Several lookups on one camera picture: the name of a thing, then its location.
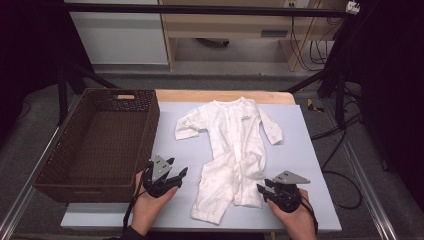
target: floor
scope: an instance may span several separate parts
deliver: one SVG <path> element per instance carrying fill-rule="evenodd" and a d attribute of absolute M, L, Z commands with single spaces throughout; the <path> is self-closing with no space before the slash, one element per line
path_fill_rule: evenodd
<path fill-rule="evenodd" d="M 230 40 L 227 47 L 204 39 L 182 39 L 173 71 L 157 66 L 129 66 L 117 71 L 97 66 L 98 73 L 122 87 L 222 89 L 280 91 L 301 82 L 320 69 L 331 43 L 319 43 L 317 51 L 302 56 L 303 67 L 288 70 L 284 54 L 273 40 Z M 294 94 L 301 106 L 311 136 L 335 127 L 334 98 L 316 95 L 319 83 Z M 353 91 L 359 86 L 349 85 Z M 357 119 L 348 127 L 346 138 L 327 165 L 327 170 L 342 174 L 324 174 L 342 232 L 321 233 L 319 239 L 424 239 L 424 214 L 402 184 L 398 175 L 384 171 L 366 127 L 361 123 L 355 99 L 345 99 L 345 119 Z M 59 227 L 66 207 L 36 191 L 30 191 L 26 210 L 10 216 L 10 209 L 22 197 L 37 161 L 56 129 L 58 99 L 56 86 L 30 94 L 24 113 L 13 134 L 0 148 L 0 219 L 4 224 L 16 220 L 11 239 L 101 239 L 105 232 L 78 232 Z M 317 158 L 324 164 L 338 145 L 343 132 L 313 141 Z M 355 186 L 361 186 L 358 192 Z M 264 234 L 271 239 L 271 234 Z M 284 232 L 277 239 L 288 239 Z"/>

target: white baby onesie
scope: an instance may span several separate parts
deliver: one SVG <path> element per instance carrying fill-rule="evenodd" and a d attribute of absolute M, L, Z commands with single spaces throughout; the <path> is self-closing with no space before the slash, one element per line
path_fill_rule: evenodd
<path fill-rule="evenodd" d="M 204 165 L 199 193 L 191 216 L 219 224 L 231 201 L 235 205 L 262 207 L 256 184 L 263 185 L 265 148 L 259 134 L 262 122 L 271 144 L 282 140 L 281 128 L 251 99 L 213 101 L 180 118 L 177 140 L 207 130 L 213 161 Z"/>

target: hand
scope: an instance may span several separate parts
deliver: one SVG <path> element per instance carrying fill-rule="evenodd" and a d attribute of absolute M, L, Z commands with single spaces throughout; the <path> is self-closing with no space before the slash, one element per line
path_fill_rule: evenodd
<path fill-rule="evenodd" d="M 303 189 L 299 189 L 300 195 L 303 198 L 309 201 L 308 192 Z M 309 213 L 309 211 L 303 206 L 300 205 L 298 209 L 296 209 L 292 213 L 286 213 L 282 211 L 277 204 L 272 202 L 271 200 L 267 200 L 269 207 L 272 210 L 272 213 L 280 219 L 283 225 L 286 227 L 288 234 L 293 240 L 315 240 L 315 226 L 314 221 Z"/>
<path fill-rule="evenodd" d="M 138 184 L 140 184 L 140 179 L 141 172 L 136 175 L 135 189 L 137 189 Z M 139 234 L 146 236 L 162 207 L 165 206 L 169 200 L 171 200 L 177 190 L 178 187 L 173 187 L 159 198 L 154 198 L 147 192 L 138 197 L 137 202 L 133 208 L 133 220 L 131 227 Z M 140 193 L 143 191 L 145 191 L 145 189 L 143 186 L 141 186 Z"/>

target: wicker basket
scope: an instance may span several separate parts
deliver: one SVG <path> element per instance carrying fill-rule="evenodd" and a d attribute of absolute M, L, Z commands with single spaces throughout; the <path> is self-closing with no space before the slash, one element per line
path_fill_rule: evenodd
<path fill-rule="evenodd" d="M 129 202 L 159 114 L 154 90 L 86 89 L 33 186 L 57 202 Z"/>

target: gray floor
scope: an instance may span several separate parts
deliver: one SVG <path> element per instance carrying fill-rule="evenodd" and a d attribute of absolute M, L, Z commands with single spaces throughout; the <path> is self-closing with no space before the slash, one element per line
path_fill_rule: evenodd
<path fill-rule="evenodd" d="M 316 50 L 313 55 L 318 58 Z M 174 89 L 222 89 L 222 90 L 266 90 L 278 91 L 293 86 L 311 71 L 299 69 L 288 71 L 285 57 L 276 41 L 231 40 L 227 48 L 196 39 L 180 41 L 176 68 L 173 72 L 155 70 L 154 66 L 124 69 L 116 74 L 110 68 L 99 68 L 99 73 L 116 85 L 126 88 L 174 88 Z M 320 68 L 313 64 L 309 53 L 304 61 L 310 68 Z M 334 99 L 319 99 L 314 83 L 295 94 L 296 103 L 302 113 L 310 135 L 316 135 L 333 128 L 332 106 Z M 312 99 L 315 107 L 323 107 L 325 112 L 308 110 L 307 100 Z M 30 176 L 58 121 L 57 88 L 51 86 L 34 92 L 26 98 L 24 112 L 12 131 L 8 141 L 0 148 L 0 219 L 7 216 L 20 189 Z M 359 113 L 352 103 L 346 106 L 346 119 Z M 318 160 L 323 164 L 340 140 L 338 134 L 313 141 Z M 347 130 L 344 145 L 354 149 L 355 159 L 364 168 L 378 200 L 393 226 L 398 239 L 424 239 L 424 215 L 396 173 L 382 168 L 381 158 L 370 139 L 366 127 L 356 123 Z M 337 171 L 355 182 L 352 169 L 352 156 L 341 147 L 327 165 L 328 170 Z M 320 234 L 320 239 L 382 239 L 375 218 L 368 207 L 367 198 L 359 208 L 348 210 L 340 205 L 354 205 L 359 195 L 348 181 L 325 174 L 336 212 L 343 230 L 338 233 Z M 63 229 L 59 226 L 63 204 L 58 204 L 39 192 L 35 192 L 26 211 L 17 224 L 13 239 L 100 239 L 113 233 L 80 232 Z M 284 233 L 277 233 L 278 239 L 286 239 Z"/>

